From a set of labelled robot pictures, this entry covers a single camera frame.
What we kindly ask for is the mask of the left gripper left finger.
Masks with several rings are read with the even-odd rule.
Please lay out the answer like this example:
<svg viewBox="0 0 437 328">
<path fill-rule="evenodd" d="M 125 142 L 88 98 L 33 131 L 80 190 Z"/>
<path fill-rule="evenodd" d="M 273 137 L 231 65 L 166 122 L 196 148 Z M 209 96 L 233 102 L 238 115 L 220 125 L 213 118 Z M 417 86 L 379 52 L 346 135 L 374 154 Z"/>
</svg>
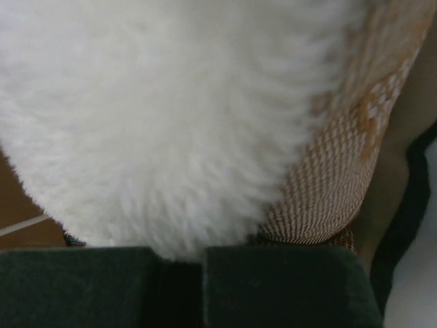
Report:
<svg viewBox="0 0 437 328">
<path fill-rule="evenodd" d="M 140 327 L 161 269 L 148 249 L 1 253 L 2 327 Z"/>
</svg>

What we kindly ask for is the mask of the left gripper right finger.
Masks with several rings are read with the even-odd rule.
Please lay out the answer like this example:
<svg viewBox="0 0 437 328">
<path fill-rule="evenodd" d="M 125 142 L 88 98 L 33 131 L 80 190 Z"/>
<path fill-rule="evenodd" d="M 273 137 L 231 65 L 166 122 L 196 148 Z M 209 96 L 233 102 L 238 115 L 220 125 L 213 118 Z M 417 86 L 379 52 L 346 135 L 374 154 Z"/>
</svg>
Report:
<svg viewBox="0 0 437 328">
<path fill-rule="evenodd" d="M 369 278 L 342 247 L 215 247 L 203 261 L 204 327 L 382 327 Z"/>
</svg>

